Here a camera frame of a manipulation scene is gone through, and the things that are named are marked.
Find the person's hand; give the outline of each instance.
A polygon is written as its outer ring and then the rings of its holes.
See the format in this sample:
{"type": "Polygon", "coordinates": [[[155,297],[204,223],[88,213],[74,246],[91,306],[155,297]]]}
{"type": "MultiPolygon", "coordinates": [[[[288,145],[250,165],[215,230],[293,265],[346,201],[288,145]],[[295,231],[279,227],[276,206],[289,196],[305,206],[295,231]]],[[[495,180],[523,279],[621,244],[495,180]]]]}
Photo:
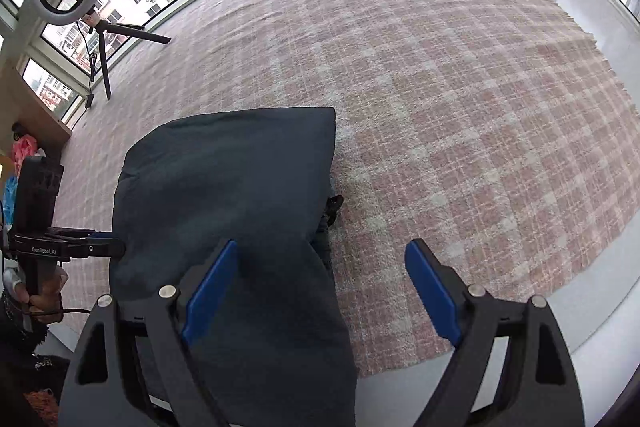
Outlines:
{"type": "MultiPolygon", "coordinates": [[[[29,295],[23,282],[18,282],[14,286],[14,292],[18,301],[30,305],[28,311],[31,313],[55,312],[61,309],[60,292],[68,279],[68,274],[62,267],[57,266],[53,277],[42,284],[42,290],[39,295],[29,295]]],[[[62,313],[33,318],[43,324],[53,324],[62,320],[62,313]]]]}

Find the rug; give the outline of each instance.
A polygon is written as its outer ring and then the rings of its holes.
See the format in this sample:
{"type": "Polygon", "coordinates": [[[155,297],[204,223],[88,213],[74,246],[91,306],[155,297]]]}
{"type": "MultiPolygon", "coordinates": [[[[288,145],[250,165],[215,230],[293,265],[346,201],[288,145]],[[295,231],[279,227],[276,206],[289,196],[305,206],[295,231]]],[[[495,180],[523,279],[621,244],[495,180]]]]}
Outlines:
{"type": "MultiPolygon", "coordinates": [[[[361,375],[450,349],[404,270],[412,238],[524,301],[580,273],[638,209],[636,109],[551,0],[199,0],[158,32],[171,44],[126,55],[111,101],[98,89],[74,129],[56,224],[110,230],[124,155],[160,124],[335,107],[334,271],[361,375]]],[[[106,266],[71,263],[65,305],[92,306],[106,266]]]]}

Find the black sleeve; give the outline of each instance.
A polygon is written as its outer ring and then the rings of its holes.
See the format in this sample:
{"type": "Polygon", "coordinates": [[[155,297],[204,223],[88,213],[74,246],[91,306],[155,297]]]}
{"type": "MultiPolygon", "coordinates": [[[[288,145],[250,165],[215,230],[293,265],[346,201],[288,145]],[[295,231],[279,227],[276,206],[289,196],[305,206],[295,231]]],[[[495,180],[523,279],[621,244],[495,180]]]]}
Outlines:
{"type": "Polygon", "coordinates": [[[34,321],[33,332],[22,328],[22,314],[16,311],[6,293],[0,296],[0,345],[2,351],[31,354],[47,336],[47,327],[34,321]]]}

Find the tripod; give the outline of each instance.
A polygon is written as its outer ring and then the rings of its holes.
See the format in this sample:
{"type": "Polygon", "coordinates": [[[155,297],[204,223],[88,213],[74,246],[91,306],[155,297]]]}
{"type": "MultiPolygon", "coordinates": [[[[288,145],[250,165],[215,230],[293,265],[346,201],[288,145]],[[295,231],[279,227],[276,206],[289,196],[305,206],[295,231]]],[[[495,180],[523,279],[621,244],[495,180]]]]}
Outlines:
{"type": "MultiPolygon", "coordinates": [[[[111,100],[111,84],[109,83],[109,70],[107,67],[107,49],[104,41],[104,34],[111,33],[115,35],[124,35],[126,37],[135,37],[145,41],[159,42],[160,44],[168,44],[171,42],[169,37],[156,35],[154,33],[145,32],[144,26],[135,24],[110,23],[100,18],[95,9],[92,9],[87,15],[82,17],[82,22],[87,24],[89,28],[98,33],[98,52],[100,54],[100,67],[102,69],[102,80],[104,82],[104,90],[107,93],[107,100],[111,100]]],[[[89,93],[86,99],[85,107],[91,107],[94,101],[94,94],[89,93]]]]}

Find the small black object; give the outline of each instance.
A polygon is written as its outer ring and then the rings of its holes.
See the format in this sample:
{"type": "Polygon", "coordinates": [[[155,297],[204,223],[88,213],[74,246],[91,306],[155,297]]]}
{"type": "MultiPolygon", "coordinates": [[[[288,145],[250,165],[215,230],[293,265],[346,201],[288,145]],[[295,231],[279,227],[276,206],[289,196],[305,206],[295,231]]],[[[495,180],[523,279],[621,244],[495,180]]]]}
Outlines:
{"type": "Polygon", "coordinates": [[[327,216],[326,225],[330,227],[335,223],[335,220],[338,217],[338,210],[340,210],[342,204],[344,203],[344,198],[341,194],[334,196],[333,198],[328,198],[326,200],[326,205],[324,207],[324,213],[327,216]]]}
{"type": "Polygon", "coordinates": [[[545,301],[543,307],[535,306],[533,298],[526,303],[504,301],[481,287],[477,295],[482,295],[473,296],[455,270],[440,264],[421,239],[407,246],[406,263],[423,302],[422,284],[430,281],[431,290],[437,287],[425,305],[438,333],[451,331],[455,339],[460,332],[449,365],[414,427],[584,426],[571,356],[545,301]],[[434,308],[433,301],[446,312],[434,308]],[[471,412],[495,337],[509,337],[509,344],[494,402],[471,412]]]}

